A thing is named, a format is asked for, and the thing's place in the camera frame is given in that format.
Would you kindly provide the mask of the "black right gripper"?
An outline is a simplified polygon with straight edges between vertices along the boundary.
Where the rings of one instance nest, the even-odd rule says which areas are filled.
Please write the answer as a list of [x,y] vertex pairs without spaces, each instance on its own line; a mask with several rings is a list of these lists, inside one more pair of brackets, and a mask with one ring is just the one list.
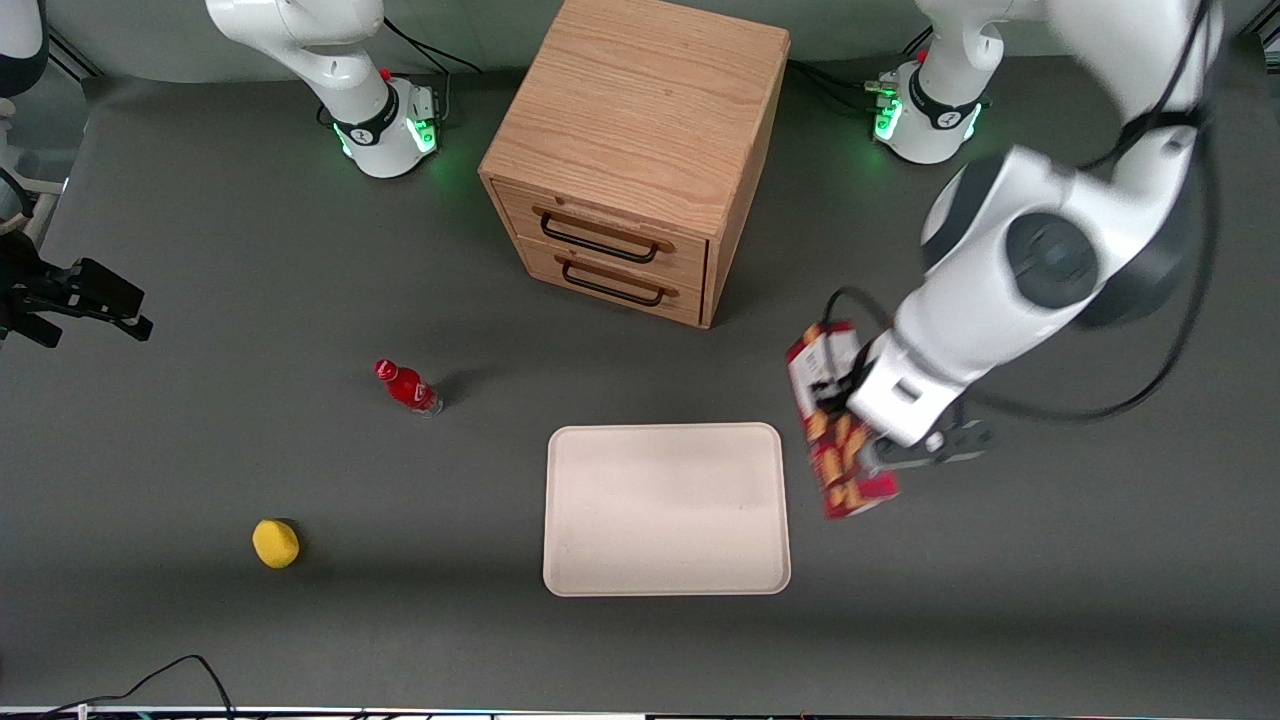
[[40,316],[60,313],[70,302],[72,290],[88,305],[120,318],[120,331],[146,342],[154,323],[141,316],[145,292],[104,264],[82,258],[61,268],[45,261],[35,242],[22,232],[1,237],[1,341],[19,334],[45,348],[55,348],[61,328]]

